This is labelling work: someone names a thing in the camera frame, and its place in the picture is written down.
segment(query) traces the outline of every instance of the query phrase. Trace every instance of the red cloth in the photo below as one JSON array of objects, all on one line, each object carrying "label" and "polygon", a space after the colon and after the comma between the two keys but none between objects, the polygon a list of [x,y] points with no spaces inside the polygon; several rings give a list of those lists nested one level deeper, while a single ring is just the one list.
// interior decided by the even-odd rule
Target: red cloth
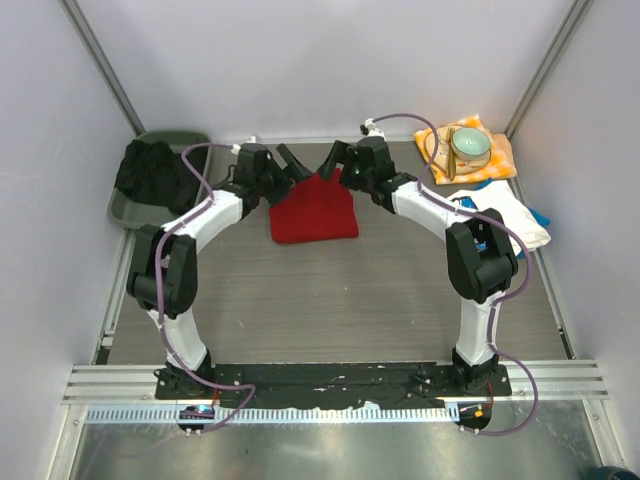
[{"label": "red cloth", "polygon": [[336,169],[331,181],[325,182],[316,173],[269,209],[274,242],[305,243],[358,236],[353,197],[340,185],[340,174]]}]

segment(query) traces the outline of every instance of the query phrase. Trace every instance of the shiny floor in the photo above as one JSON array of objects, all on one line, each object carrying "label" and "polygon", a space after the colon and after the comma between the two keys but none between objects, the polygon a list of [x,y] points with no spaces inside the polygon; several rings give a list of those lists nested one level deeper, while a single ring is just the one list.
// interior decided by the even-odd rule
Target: shiny floor
[{"label": "shiny floor", "polygon": [[[490,429],[520,423],[530,408],[496,404]],[[542,402],[525,430],[498,438],[460,433],[451,423],[229,426],[200,438],[175,430],[85,426],[70,478],[580,480],[600,466],[580,401]]]},{"label": "shiny floor", "polygon": [[[315,170],[330,145],[290,148]],[[391,152],[398,171],[417,175],[424,168],[411,142],[391,143]],[[226,175],[231,158],[226,152],[214,156],[212,181]],[[434,188],[445,196],[458,189]],[[215,361],[450,358],[459,332],[460,300],[449,284],[444,245],[364,194],[354,198],[357,239],[277,245],[262,204],[204,248],[194,311]],[[516,286],[524,274],[525,265],[520,266]],[[502,307],[497,342],[527,360],[566,358],[538,271],[528,290]],[[125,297],[109,363],[163,361],[151,320]]]}]

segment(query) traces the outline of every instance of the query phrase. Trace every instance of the black cloth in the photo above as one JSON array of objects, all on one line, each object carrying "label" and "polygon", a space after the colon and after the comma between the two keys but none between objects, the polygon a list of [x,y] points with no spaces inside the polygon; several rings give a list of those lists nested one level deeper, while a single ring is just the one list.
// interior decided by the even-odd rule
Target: black cloth
[{"label": "black cloth", "polygon": [[[187,158],[198,172],[204,172],[206,148],[192,151]],[[166,143],[134,140],[120,163],[115,188],[133,202],[167,207],[182,215],[195,205],[200,182]]]}]

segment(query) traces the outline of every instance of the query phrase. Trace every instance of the white wall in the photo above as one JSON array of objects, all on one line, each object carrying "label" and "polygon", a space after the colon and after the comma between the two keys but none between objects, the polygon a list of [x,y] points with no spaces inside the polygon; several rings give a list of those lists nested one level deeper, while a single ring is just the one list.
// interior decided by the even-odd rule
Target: white wall
[{"label": "white wall", "polygon": [[640,470],[640,3],[594,2],[514,139],[578,355],[598,360]]},{"label": "white wall", "polygon": [[95,348],[122,231],[106,217],[132,137],[59,4],[0,15],[0,465],[49,460],[71,366]]},{"label": "white wall", "polygon": [[146,128],[239,140],[357,136],[397,111],[504,130],[571,0],[79,3]]}]

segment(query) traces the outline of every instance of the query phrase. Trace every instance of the white cloth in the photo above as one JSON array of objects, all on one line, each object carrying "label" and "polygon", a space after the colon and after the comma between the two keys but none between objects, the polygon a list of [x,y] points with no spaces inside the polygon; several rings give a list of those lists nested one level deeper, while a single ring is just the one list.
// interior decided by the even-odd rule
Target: white cloth
[{"label": "white cloth", "polygon": [[[470,197],[478,210],[498,210],[504,224],[522,239],[529,251],[542,247],[551,240],[549,232],[535,221],[529,209],[515,197],[506,180],[496,180],[480,190],[459,190],[449,200],[462,197]],[[513,251],[518,255],[520,247],[511,237],[509,240]]]}]

